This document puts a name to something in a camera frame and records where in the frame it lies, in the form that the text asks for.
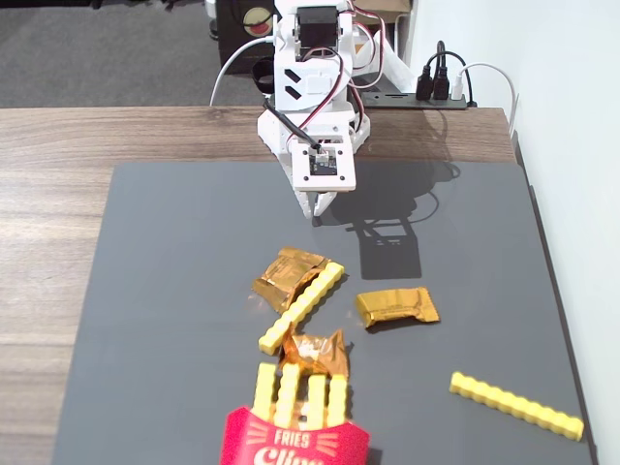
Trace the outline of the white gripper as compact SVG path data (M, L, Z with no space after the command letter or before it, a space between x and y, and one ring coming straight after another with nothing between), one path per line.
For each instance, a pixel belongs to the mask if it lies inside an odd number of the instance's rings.
M327 136L344 136L349 132L350 123L356 120L356 113L352 109L338 111L322 111L306 124L303 122L310 115L309 112L290 114L292 122L300 128L306 138L297 135L289 135L287 140L301 140L309 144L319 143ZM294 195L299 203L305 218L321 216L330 204L335 200L336 192L319 193L294 190Z

